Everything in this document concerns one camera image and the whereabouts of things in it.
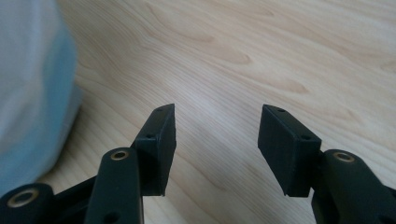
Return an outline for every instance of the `wooden table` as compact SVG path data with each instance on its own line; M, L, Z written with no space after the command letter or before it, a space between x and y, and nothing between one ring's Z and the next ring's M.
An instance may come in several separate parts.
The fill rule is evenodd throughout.
M40 179L56 192L96 175L170 103L177 151L166 197L144 199L146 223L315 223L310 199L284 197L257 148L263 104L396 188L395 1L59 3L85 93Z

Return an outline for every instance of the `light wood tabletop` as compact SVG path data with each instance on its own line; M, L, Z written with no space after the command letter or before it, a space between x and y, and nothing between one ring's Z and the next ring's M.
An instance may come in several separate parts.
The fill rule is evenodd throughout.
M263 104L396 188L396 1L59 4L84 96L39 180L55 192L96 175L171 103L176 154L165 197L144 198L146 223L315 223L311 198L285 197L257 147Z

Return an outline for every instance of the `wooden surface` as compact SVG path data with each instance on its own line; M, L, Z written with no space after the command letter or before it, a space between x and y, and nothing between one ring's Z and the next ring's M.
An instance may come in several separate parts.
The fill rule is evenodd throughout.
M96 175L154 108L175 103L166 197L146 223L314 223L257 148L263 104L362 157L396 188L396 2L59 1L85 91L54 169L56 192Z

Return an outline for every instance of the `plastic bag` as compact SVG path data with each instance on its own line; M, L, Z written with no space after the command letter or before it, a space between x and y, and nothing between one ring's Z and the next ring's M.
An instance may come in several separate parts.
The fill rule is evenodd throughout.
M78 107L75 65L55 1L0 1L0 196L56 162Z

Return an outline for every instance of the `wood grain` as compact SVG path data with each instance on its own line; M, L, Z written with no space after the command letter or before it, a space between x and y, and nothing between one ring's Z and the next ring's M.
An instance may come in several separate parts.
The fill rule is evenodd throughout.
M396 2L59 1L85 91L56 192L96 175L155 107L177 107L166 197L146 223L315 223L257 149L263 104L287 109L322 150L362 157L396 188Z

